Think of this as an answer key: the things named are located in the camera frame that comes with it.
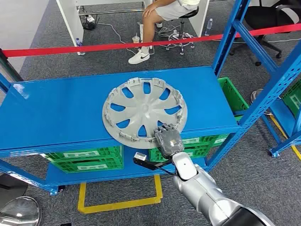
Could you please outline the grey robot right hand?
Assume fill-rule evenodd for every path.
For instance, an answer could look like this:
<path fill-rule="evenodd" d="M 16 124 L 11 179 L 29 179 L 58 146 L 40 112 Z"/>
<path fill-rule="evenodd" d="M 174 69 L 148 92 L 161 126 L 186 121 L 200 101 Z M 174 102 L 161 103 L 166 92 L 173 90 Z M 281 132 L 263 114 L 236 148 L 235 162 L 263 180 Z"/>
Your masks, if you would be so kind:
<path fill-rule="evenodd" d="M 174 124 L 164 123 L 154 130 L 155 137 L 158 143 L 158 149 L 164 158 L 182 152 L 184 145 L 178 129 Z"/>

